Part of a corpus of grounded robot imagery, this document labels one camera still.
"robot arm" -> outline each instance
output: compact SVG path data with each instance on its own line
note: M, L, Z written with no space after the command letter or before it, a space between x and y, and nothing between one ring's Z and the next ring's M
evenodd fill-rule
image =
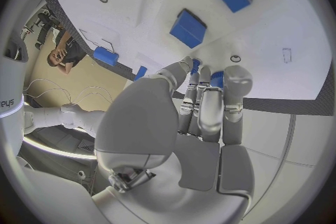
M81 127L92 137L96 137L104 111L85 111L78 105L63 105L60 108L32 108L25 105L24 134L36 128L63 125L68 129Z

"black shirt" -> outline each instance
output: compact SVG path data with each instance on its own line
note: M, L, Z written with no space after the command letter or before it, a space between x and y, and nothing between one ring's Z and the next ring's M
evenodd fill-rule
M56 37L56 46L58 46L62 36L66 32L65 29L61 30ZM69 38L66 42L67 55L63 58L62 63L73 63L72 67L75 67L86 55L81 46L73 39Z

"man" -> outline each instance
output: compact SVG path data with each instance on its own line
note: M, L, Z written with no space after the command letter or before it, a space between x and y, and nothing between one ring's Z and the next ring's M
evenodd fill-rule
M65 29L58 33L55 41L56 48L50 52L46 61L50 66L57 67L61 73L68 74L86 53Z

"person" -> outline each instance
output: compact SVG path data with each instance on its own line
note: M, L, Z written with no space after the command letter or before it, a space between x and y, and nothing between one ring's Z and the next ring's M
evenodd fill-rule
M46 58L48 64L57 67L61 73L68 74L86 55L80 45L66 29L55 38L56 48Z

